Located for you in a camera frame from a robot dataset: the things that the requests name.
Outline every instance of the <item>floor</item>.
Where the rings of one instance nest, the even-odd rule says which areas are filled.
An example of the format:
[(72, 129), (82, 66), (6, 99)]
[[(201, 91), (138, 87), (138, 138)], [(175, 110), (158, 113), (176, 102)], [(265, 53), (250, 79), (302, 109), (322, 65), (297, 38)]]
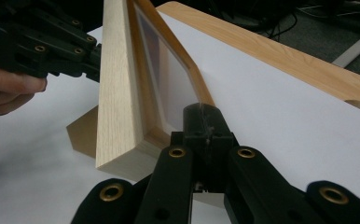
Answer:
[[(360, 39), (360, 8), (344, 8), (343, 16), (327, 17), (322, 9), (303, 6), (295, 10), (297, 25), (280, 35), (280, 42), (308, 53), (314, 57), (332, 63), (342, 52)], [(292, 15), (280, 22), (282, 29), (294, 23)], [(360, 56), (346, 69), (360, 74)]]

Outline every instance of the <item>metal screw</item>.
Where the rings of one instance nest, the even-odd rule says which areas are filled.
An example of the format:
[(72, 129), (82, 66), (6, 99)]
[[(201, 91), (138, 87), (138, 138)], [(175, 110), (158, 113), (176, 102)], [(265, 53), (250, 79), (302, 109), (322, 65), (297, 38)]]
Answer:
[(82, 49), (75, 49), (75, 53), (77, 53), (77, 54), (80, 54), (80, 53), (82, 53)]
[(349, 198), (344, 193), (334, 188), (321, 187), (319, 193), (323, 198), (332, 203), (346, 204), (349, 202)]
[(124, 188), (120, 184), (112, 184), (104, 187), (99, 194), (99, 197), (104, 202), (113, 202), (124, 194)]
[(38, 45), (38, 46), (35, 46), (35, 50), (39, 51), (39, 52), (44, 52), (44, 51), (46, 51), (46, 47)]
[(246, 159), (251, 159), (256, 155), (256, 153), (252, 149), (241, 148), (238, 150), (238, 155)]
[(79, 24), (80, 24), (80, 21), (78, 21), (78, 20), (72, 20), (72, 24), (74, 24), (74, 25), (79, 25)]
[(173, 148), (169, 150), (169, 155), (173, 158), (181, 158), (186, 155), (186, 151), (182, 148)]

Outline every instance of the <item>black cable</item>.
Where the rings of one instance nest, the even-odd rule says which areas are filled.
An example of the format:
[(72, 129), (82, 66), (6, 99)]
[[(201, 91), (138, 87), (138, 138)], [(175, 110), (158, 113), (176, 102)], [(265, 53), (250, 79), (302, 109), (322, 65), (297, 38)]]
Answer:
[(296, 16), (296, 14), (295, 14), (294, 12), (292, 12), (291, 15), (293, 15), (293, 17), (294, 17), (294, 23), (293, 23), (290, 27), (288, 27), (287, 29), (285, 29), (285, 30), (283, 30), (283, 31), (280, 31), (280, 29), (279, 29), (279, 32), (278, 32), (277, 34), (275, 34), (275, 35), (271, 35), (270, 38), (274, 38), (274, 37), (276, 37), (276, 36), (278, 36), (278, 35), (282, 35), (282, 34), (284, 34), (285, 32), (293, 29), (293, 28), (297, 25), (297, 23), (298, 23), (298, 18), (297, 18), (297, 16)]
[(268, 38), (270, 38), (271, 36), (273, 36), (273, 33), (275, 33), (275, 29), (276, 26), (274, 26), (271, 30), (270, 33), (268, 33), (268, 31), (265, 31), (265, 34), (267, 34)]
[[(280, 33), (280, 23), (278, 23), (278, 32)], [(278, 38), (276, 39), (276, 41), (280, 42), (280, 35), (278, 35)]]
[(213, 15), (216, 16), (217, 18), (221, 19), (221, 20), (224, 20), (224, 16), (223, 16), (223, 14), (221, 14), (221, 11), (218, 8), (215, 1), (214, 0), (206, 0), (206, 2), (207, 2), (207, 5), (212, 10)]

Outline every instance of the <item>black clamp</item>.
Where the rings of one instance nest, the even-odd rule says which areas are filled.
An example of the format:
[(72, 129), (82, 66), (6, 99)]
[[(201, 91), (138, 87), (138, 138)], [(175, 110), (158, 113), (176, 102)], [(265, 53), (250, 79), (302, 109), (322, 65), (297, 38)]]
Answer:
[(360, 223), (360, 199), (328, 181), (291, 186), (258, 150), (241, 147), (221, 112), (184, 110), (152, 175), (135, 185), (109, 179), (79, 206), (73, 224), (190, 223), (193, 193), (224, 193), (232, 223)]
[(33, 77), (83, 73), (99, 82), (101, 45), (49, 0), (0, 1), (0, 68)]

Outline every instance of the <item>wood grain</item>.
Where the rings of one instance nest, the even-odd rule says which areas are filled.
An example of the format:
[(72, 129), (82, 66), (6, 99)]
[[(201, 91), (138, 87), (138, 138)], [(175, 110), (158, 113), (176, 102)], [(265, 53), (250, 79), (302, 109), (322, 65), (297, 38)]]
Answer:
[(360, 75), (177, 2), (158, 11), (221, 40), (343, 101), (360, 101)]
[(149, 54), (145, 52), (136, 14), (152, 25), (188, 71), (200, 102), (214, 105), (197, 65), (151, 3), (105, 1), (96, 166), (131, 180), (152, 172), (160, 150), (170, 140), (158, 125), (153, 75), (148, 72)]

